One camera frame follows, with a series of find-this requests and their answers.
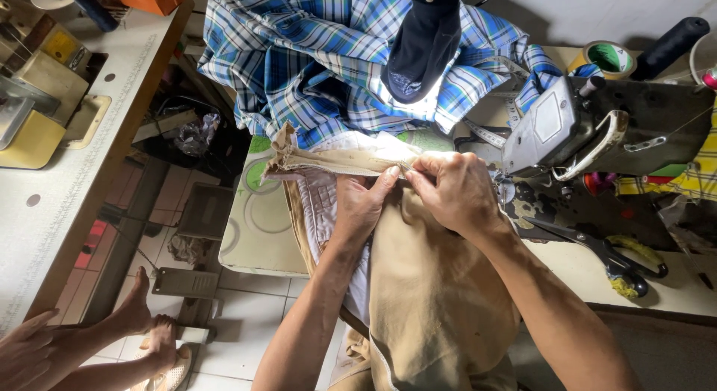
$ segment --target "black thread spool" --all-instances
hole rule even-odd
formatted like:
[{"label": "black thread spool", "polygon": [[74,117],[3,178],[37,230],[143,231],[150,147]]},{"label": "black thread spool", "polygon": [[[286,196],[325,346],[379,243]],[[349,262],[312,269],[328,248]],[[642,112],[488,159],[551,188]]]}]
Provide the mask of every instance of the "black thread spool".
[{"label": "black thread spool", "polygon": [[633,80],[652,80],[710,32],[710,24],[701,17],[686,17],[637,57]]}]

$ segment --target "chain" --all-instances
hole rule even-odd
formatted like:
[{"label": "chain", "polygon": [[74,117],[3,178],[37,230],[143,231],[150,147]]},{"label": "chain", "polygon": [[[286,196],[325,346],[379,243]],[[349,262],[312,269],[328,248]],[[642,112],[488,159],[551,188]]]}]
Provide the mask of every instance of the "chain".
[{"label": "chain", "polygon": [[[125,236],[125,235],[120,231],[120,229],[119,229],[117,226],[115,226],[115,225],[112,224],[112,223],[110,223],[110,226],[114,227],[114,228],[115,228],[115,231],[117,232],[117,234],[121,235],[122,238],[124,238],[124,239],[127,240],[127,241],[130,241],[130,239],[128,239],[127,236]],[[137,252],[139,252],[139,255],[142,255],[142,256],[144,257],[144,259],[147,260],[147,262],[149,262],[149,265],[152,266],[152,269],[154,270],[154,273],[155,273],[156,275],[159,275],[159,268],[157,268],[157,267],[152,263],[152,261],[150,261],[149,258],[147,258],[147,255],[146,255],[144,252],[142,252],[142,250],[139,249],[139,247],[137,247]]]}]

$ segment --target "white wall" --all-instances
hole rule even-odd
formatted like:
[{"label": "white wall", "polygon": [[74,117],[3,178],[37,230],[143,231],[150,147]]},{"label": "white wall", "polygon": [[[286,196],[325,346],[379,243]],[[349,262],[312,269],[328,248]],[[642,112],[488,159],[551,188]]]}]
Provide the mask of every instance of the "white wall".
[{"label": "white wall", "polygon": [[717,30],[717,0],[492,0],[483,8],[524,29],[533,44],[607,39],[643,49],[687,16]]}]

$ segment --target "plaid shirt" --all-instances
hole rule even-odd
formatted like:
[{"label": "plaid shirt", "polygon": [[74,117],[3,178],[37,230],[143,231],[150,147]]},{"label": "plaid shirt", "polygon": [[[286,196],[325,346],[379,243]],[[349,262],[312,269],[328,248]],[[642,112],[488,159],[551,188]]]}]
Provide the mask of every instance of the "plaid shirt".
[{"label": "plaid shirt", "polygon": [[[401,104],[381,82],[381,67],[410,5],[407,0],[209,0],[207,47],[198,70],[237,91],[239,127],[273,138],[290,122],[300,148],[346,130],[399,133],[435,121],[447,132],[509,79],[505,66],[483,60],[505,56],[521,63],[528,35],[461,4],[460,46],[443,78],[423,100]],[[537,56],[538,72],[516,100],[524,111],[541,87],[561,75],[540,47],[527,53]]]}]

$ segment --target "leg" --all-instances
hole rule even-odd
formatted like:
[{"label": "leg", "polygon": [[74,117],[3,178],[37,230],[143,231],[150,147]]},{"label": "leg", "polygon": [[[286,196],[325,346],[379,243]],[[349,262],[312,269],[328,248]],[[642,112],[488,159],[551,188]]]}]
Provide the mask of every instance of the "leg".
[{"label": "leg", "polygon": [[175,359],[174,320],[157,316],[150,332],[149,354],[121,363],[80,367],[50,391],[124,391],[172,368]]},{"label": "leg", "polygon": [[53,340],[54,351],[48,357],[50,369],[35,379],[28,390],[47,391],[107,345],[124,336],[146,331],[152,324],[147,308],[148,290],[149,279],[140,267],[134,287],[117,311],[97,325]]}]

